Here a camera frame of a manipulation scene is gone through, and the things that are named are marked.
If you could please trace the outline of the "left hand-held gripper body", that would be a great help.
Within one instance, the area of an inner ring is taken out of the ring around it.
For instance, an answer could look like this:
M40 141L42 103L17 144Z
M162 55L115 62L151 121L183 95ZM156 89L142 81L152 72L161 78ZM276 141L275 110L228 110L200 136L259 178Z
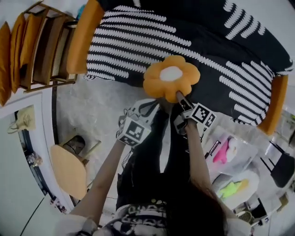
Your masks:
M137 101L120 116L117 140L130 147L138 146L151 133L154 116L155 110L150 115L144 115L144 101Z

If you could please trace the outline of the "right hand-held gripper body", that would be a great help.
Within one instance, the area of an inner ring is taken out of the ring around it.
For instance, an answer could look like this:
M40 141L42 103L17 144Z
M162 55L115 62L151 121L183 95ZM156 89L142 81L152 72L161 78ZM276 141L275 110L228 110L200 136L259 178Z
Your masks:
M216 115L207 107L203 106L201 103L191 103L186 98L178 100L183 111L174 120L174 126L176 131L180 135L185 135L185 126L189 119L194 120L201 130L204 132L209 130L213 122L216 119Z

